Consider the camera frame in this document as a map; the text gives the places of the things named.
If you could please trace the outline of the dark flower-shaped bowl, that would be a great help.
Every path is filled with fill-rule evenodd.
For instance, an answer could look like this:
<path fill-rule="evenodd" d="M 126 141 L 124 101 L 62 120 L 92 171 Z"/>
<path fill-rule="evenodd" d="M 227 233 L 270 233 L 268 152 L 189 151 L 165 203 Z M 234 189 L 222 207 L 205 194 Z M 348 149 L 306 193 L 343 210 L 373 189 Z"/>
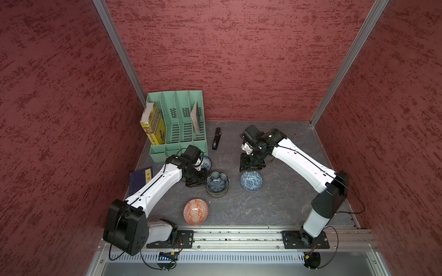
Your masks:
<path fill-rule="evenodd" d="M 227 188 L 229 188 L 229 178 L 225 173 L 214 171 L 208 176 L 206 189 L 221 192 Z"/>

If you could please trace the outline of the pink striped bowl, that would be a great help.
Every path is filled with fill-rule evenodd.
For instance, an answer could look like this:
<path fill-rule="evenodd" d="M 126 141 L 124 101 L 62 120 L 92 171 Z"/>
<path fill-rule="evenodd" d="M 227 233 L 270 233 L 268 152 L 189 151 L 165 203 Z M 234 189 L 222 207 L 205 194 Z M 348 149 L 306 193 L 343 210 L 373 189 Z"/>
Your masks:
<path fill-rule="evenodd" d="M 209 196 L 212 197 L 212 198 L 221 198 L 221 197 L 223 197 L 223 196 L 225 196 L 227 194 L 229 189 L 227 188 L 227 189 L 225 189 L 225 190 L 223 190 L 221 192 L 213 192 L 213 191 L 210 191 L 209 189 L 206 189 L 206 191 L 209 194 Z"/>

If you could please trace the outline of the orange white pattern bowl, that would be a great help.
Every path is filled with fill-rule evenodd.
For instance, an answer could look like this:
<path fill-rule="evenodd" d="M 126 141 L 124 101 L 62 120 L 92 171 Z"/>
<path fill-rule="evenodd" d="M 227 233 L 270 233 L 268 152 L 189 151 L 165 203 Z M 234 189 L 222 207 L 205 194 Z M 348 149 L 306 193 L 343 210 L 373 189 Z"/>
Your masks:
<path fill-rule="evenodd" d="M 189 201 L 183 210 L 184 220 L 189 225 L 203 224 L 207 220 L 208 215 L 208 204 L 200 198 Z"/>

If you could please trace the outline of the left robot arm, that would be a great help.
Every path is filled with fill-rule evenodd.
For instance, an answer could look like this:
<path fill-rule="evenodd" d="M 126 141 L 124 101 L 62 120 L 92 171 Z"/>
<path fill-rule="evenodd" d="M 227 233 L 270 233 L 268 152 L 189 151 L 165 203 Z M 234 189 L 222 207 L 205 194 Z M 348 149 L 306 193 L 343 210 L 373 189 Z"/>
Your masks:
<path fill-rule="evenodd" d="M 206 182 L 207 169 L 201 155 L 182 154 L 169 157 L 160 172 L 145 186 L 125 200 L 115 200 L 108 209 L 103 240 L 134 256 L 147 245 L 177 246 L 177 225 L 169 220 L 149 221 L 160 199 L 180 181 L 191 185 Z"/>

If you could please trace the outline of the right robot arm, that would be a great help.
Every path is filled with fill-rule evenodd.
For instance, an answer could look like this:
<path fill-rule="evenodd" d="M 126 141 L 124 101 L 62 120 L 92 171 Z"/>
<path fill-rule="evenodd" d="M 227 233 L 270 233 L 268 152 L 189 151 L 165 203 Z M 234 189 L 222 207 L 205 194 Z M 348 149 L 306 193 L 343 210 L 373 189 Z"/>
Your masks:
<path fill-rule="evenodd" d="M 335 172 L 320 164 L 275 128 L 263 132 L 250 125 L 241 139 L 240 172 L 264 169 L 265 158 L 271 155 L 296 171 L 318 193 L 298 234 L 302 246 L 312 248 L 347 197 L 347 173 Z"/>

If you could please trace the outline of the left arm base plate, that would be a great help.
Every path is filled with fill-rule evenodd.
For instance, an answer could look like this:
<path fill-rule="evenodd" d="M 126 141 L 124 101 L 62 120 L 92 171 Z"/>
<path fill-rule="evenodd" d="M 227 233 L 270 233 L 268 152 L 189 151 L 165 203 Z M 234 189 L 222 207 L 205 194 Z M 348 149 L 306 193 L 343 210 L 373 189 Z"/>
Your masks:
<path fill-rule="evenodd" d="M 146 245 L 146 248 L 172 248 L 187 249 L 192 248 L 194 240 L 192 230 L 173 230 L 166 241 L 157 241 Z"/>

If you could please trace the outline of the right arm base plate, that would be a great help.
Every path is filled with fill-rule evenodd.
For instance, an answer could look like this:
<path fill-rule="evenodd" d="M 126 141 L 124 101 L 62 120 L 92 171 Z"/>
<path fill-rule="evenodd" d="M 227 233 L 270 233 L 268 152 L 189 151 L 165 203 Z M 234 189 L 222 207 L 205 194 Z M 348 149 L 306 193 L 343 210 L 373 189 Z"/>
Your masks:
<path fill-rule="evenodd" d="M 316 238 L 313 238 L 304 230 L 282 231 L 282 239 L 285 249 L 321 250 L 330 248 L 328 237 L 324 231 L 322 231 Z"/>

